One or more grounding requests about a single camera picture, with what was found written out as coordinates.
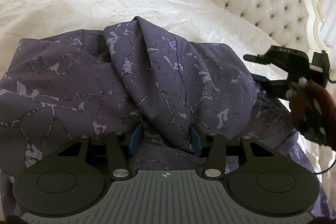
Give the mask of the purple patterned hooded jacket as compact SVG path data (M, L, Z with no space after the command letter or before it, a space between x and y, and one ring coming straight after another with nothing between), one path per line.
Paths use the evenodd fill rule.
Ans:
M139 169L196 169L189 127L229 139L258 138L307 169L288 110L255 85L226 44L193 43L136 17L99 30L22 39L1 79L1 203L21 213L13 184L80 135L145 139L130 158Z

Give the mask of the cream bed comforter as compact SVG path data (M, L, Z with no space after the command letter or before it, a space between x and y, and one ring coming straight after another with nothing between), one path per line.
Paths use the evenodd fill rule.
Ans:
M188 42L226 44L242 62L244 53L263 53L273 44L252 24L208 0L1 0L1 79L22 39L102 31L136 17ZM244 64L250 74L255 71Z

